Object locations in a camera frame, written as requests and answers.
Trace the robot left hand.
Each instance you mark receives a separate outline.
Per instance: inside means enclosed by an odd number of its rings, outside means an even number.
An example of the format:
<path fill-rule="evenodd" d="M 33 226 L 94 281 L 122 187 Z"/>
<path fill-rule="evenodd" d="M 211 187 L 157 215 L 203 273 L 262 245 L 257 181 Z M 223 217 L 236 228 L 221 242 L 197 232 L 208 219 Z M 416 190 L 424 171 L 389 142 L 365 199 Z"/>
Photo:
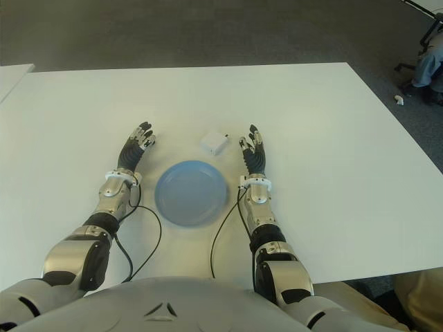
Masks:
<path fill-rule="evenodd" d="M 117 168 L 135 172 L 136 167 L 143 157 L 143 154 L 156 142 L 152 125 L 149 122 L 139 124 L 128 137 L 119 157 Z"/>

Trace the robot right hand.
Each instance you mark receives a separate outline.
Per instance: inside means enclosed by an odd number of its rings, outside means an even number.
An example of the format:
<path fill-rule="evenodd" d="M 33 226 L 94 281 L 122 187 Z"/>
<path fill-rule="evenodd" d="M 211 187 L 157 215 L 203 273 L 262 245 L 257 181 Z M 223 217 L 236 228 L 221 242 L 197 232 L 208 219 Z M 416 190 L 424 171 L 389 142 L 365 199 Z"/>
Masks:
<path fill-rule="evenodd" d="M 261 174 L 264 176 L 266 169 L 264 141 L 260 131 L 254 124 L 251 124 L 249 127 L 248 137 L 250 142 L 243 136 L 239 140 L 239 146 L 242 150 L 244 163 L 248 173 Z"/>

